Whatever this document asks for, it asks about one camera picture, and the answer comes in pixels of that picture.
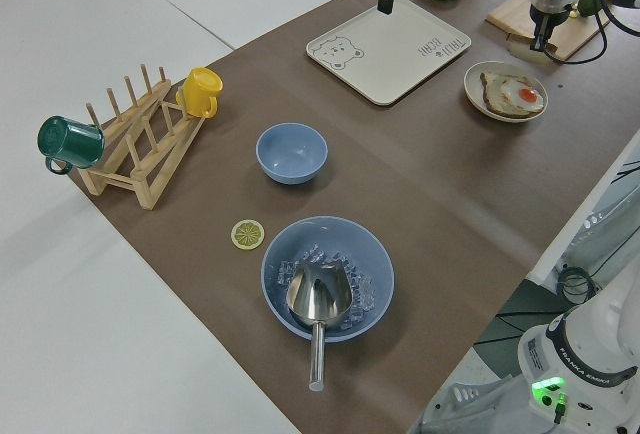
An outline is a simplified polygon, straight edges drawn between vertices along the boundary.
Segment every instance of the yellow mug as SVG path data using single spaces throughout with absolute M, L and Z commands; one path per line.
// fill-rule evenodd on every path
M 206 67 L 194 67 L 182 84 L 182 92 L 187 101 L 185 110 L 196 117 L 213 117 L 218 111 L 217 96 L 222 91 L 222 79 Z M 176 101 L 182 106 L 180 91 Z

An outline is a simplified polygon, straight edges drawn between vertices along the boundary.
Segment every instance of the fried egg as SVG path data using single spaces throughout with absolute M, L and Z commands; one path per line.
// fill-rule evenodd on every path
M 508 104 L 530 112 L 539 112 L 544 107 L 544 98 L 530 85 L 518 79 L 505 79 L 500 92 Z

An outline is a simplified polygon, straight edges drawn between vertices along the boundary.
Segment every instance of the wooden mug rack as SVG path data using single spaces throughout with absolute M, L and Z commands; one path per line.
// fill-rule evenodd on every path
M 89 169 L 78 169 L 78 171 L 91 194 L 99 196 L 107 185 L 128 189 L 135 192 L 143 209 L 151 210 L 206 119 L 191 116 L 187 114 L 184 107 L 163 100 L 171 89 L 171 81 L 165 77 L 162 67 L 159 68 L 160 81 L 153 86 L 149 82 L 145 65 L 141 64 L 140 68 L 147 92 L 141 97 L 136 97 L 129 77 L 125 76 L 124 82 L 131 97 L 131 107 L 121 112 L 113 91 L 110 88 L 107 89 L 115 117 L 105 123 L 104 127 L 98 121 L 91 104 L 87 103 L 89 116 L 104 133 L 105 152 L 108 146 L 118 142 L 99 164 Z M 181 98 L 184 99 L 182 86 L 179 91 Z M 154 133 L 151 119 L 159 110 L 163 113 L 164 123 L 162 129 L 156 127 L 156 133 Z M 179 111 L 181 116 L 177 122 L 172 120 L 172 113 L 178 114 L 175 111 Z M 161 137 L 158 137 L 159 130 L 163 132 Z M 151 149 L 144 156 L 140 156 L 136 141 L 143 133 Z M 123 163 L 129 159 L 133 162 L 133 169 L 128 175 L 118 173 L 122 170 Z M 157 174 L 149 182 L 153 172 Z

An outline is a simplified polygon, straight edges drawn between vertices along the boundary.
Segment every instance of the mug handle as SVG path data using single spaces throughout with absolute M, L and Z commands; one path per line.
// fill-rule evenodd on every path
M 218 112 L 218 98 L 211 96 L 209 97 L 209 102 L 211 103 L 211 108 L 208 111 L 204 111 L 202 117 L 211 118 Z
M 73 164 L 69 164 L 67 162 L 67 164 L 62 169 L 54 169 L 53 165 L 51 164 L 52 161 L 53 158 L 47 157 L 44 160 L 44 165 L 47 166 L 47 169 L 49 169 L 54 174 L 67 174 L 73 168 Z

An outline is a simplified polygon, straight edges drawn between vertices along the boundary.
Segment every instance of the small blue bowl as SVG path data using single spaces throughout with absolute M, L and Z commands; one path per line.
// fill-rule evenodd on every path
M 282 184 L 302 184 L 312 179 L 327 160 L 328 152 L 318 131 L 295 122 L 271 126 L 256 143 L 260 167 Z
M 262 259 L 261 284 L 267 304 L 275 316 L 291 332 L 311 339 L 311 332 L 298 324 L 287 306 L 287 286 L 278 282 L 278 271 L 283 262 L 302 259 L 317 245 L 326 253 L 339 252 L 356 266 L 359 272 L 372 279 L 375 302 L 364 312 L 362 320 L 348 329 L 329 329 L 326 342 L 352 339 L 371 329 L 391 304 L 394 274 L 391 259 L 380 241 L 367 229 L 340 217 L 319 216 L 297 221 L 282 230 L 267 248 Z

